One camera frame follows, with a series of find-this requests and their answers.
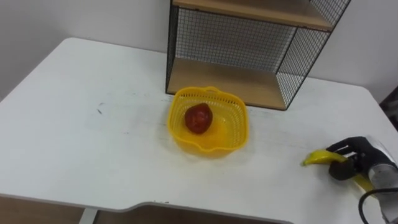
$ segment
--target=white table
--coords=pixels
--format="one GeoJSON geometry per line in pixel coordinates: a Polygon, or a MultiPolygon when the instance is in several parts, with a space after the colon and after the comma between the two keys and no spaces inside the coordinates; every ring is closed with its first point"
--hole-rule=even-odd
{"type": "MultiPolygon", "coordinates": [[[[184,153],[167,132],[165,63],[162,53],[63,41],[0,103],[0,194],[120,212],[156,203],[361,223],[354,184],[299,163],[367,134],[398,158],[398,133],[366,89],[308,78],[285,112],[248,107],[246,147],[209,160],[184,153]]],[[[376,200],[364,211],[382,223],[376,200]]]]}

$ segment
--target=floor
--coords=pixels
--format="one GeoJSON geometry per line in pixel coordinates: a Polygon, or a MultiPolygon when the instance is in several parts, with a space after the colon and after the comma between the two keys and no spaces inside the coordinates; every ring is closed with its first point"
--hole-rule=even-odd
{"type": "MultiPolygon", "coordinates": [[[[2,224],[78,224],[82,208],[0,197],[2,224]]],[[[95,224],[272,224],[210,213],[146,206],[131,212],[99,212],[95,224]]]]}

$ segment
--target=wire mesh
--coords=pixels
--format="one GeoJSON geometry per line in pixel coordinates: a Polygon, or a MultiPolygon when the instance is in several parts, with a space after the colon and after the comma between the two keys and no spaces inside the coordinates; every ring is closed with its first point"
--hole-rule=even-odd
{"type": "MultiPolygon", "coordinates": [[[[310,0],[333,29],[351,0],[310,0]]],[[[185,9],[170,1],[166,88],[174,58],[276,74],[286,109],[331,32],[185,9]]]]}
{"type": "Polygon", "coordinates": [[[278,72],[285,105],[289,105],[322,50],[329,33],[298,28],[278,72]]]}
{"type": "MultiPolygon", "coordinates": [[[[350,0],[311,0],[311,4],[334,27],[350,0]]],[[[297,28],[288,51],[277,71],[277,80],[287,108],[309,74],[331,32],[297,28]]]]}
{"type": "Polygon", "coordinates": [[[294,29],[180,8],[176,57],[275,73],[294,29]]]}
{"type": "Polygon", "coordinates": [[[351,0],[311,0],[311,4],[334,27],[351,0]]]}

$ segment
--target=black cable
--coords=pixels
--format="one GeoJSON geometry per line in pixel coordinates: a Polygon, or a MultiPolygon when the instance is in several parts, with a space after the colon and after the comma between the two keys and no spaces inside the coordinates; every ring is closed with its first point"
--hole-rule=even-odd
{"type": "Polygon", "coordinates": [[[363,214],[363,203],[364,201],[373,194],[377,193],[393,193],[393,192],[398,192],[398,187],[390,188],[390,189],[375,189],[375,190],[370,190],[366,192],[362,197],[359,199],[358,203],[358,210],[359,210],[359,216],[361,216],[362,222],[364,224],[369,224],[368,221],[366,221],[366,218],[363,214]]]}

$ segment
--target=robotic arm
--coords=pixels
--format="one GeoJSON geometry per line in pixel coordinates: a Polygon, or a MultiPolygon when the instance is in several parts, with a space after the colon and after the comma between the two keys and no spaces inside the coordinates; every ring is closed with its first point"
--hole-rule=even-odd
{"type": "Polygon", "coordinates": [[[366,197],[374,194],[379,200],[381,213],[387,224],[398,223],[398,167],[384,146],[371,137],[353,137],[327,148],[348,159],[332,162],[329,174],[336,180],[348,180],[362,174],[375,190],[367,192],[359,201],[359,212],[365,224],[362,205],[366,197]]]}

